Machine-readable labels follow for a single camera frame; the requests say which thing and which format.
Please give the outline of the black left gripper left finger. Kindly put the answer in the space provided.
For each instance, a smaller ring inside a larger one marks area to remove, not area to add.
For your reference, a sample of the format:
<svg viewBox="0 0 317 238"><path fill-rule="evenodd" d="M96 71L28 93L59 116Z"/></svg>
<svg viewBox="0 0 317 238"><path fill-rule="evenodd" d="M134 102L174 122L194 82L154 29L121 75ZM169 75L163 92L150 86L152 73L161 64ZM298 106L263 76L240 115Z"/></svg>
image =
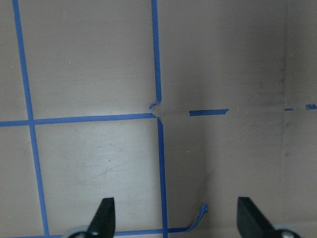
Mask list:
<svg viewBox="0 0 317 238"><path fill-rule="evenodd" d="M113 238L116 227L114 198L103 198L93 219L87 226L73 228L65 238Z"/></svg>

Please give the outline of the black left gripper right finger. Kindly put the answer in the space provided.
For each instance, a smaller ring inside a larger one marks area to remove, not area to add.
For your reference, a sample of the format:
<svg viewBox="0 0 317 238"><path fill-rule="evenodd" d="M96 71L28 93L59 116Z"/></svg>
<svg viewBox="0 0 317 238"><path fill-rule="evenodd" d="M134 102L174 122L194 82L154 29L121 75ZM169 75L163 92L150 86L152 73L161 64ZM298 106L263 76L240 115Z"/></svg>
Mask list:
<svg viewBox="0 0 317 238"><path fill-rule="evenodd" d="M237 229L242 238L300 238L290 229L275 228L249 197L238 197Z"/></svg>

